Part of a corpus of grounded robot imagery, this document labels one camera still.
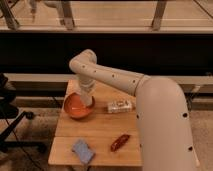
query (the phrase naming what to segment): wooden tabletop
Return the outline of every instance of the wooden tabletop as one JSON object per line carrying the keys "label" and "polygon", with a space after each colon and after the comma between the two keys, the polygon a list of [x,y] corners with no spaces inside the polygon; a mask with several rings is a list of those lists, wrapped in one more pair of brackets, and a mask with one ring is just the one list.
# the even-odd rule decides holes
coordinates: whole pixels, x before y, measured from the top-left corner
{"label": "wooden tabletop", "polygon": [[[76,87],[76,81],[69,81],[66,96],[74,92]],[[107,102],[130,99],[135,103],[135,98],[99,82],[96,82],[92,94],[95,108],[88,117],[73,120],[62,109],[49,164],[82,165],[71,149],[78,139],[84,139],[96,153],[90,162],[92,166],[141,166],[135,110],[128,113],[107,113]],[[122,134],[130,134],[131,137],[118,151],[111,152],[111,144]]]}

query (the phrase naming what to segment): gray floor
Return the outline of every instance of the gray floor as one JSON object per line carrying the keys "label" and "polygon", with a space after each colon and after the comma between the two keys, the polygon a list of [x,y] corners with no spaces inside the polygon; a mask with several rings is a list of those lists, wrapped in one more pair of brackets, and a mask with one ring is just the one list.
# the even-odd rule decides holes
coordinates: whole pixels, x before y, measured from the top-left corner
{"label": "gray floor", "polygon": [[[60,112],[59,108],[20,108],[20,111],[33,111],[36,114],[34,120],[24,120],[18,125],[15,132],[20,140],[41,140],[48,146],[45,154],[40,154],[36,149],[25,148],[34,161],[45,171],[71,170],[67,167],[49,166],[48,156],[56,129],[57,119]],[[213,111],[212,110],[193,110],[190,114],[192,132],[198,158],[201,162],[200,171],[213,170]],[[7,126],[4,120],[0,121],[0,130]],[[4,171],[37,171],[30,160],[21,149],[11,149],[7,154],[0,152],[0,170]],[[90,171],[114,171],[114,170],[137,170],[139,168],[105,168],[94,167]]]}

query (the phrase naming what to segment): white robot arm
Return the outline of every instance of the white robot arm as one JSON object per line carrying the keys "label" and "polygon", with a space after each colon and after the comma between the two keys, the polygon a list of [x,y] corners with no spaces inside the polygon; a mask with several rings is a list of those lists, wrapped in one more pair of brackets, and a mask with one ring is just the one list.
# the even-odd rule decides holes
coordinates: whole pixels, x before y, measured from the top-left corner
{"label": "white robot arm", "polygon": [[89,92],[93,79],[136,96],[143,171],[196,171],[193,140],[184,94],[165,77],[104,67],[93,51],[85,50],[70,63],[82,90]]}

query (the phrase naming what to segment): bowl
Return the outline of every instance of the bowl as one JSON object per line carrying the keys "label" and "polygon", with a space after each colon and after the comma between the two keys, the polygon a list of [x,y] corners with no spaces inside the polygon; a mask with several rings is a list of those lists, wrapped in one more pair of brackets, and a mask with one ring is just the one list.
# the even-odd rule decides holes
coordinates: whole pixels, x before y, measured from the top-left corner
{"label": "bowl", "polygon": [[81,119],[92,113],[94,105],[94,97],[92,97],[92,104],[85,106],[80,95],[72,93],[65,99],[64,111],[73,119]]}

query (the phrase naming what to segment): blue sponge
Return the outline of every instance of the blue sponge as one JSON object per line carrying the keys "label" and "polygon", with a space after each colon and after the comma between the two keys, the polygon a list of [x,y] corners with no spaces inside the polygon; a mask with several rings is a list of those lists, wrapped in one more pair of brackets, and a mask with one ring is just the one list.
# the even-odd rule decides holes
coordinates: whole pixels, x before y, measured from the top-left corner
{"label": "blue sponge", "polygon": [[95,155],[95,153],[89,149],[87,143],[82,139],[79,139],[73,145],[72,151],[77,154],[83,164],[88,164]]}

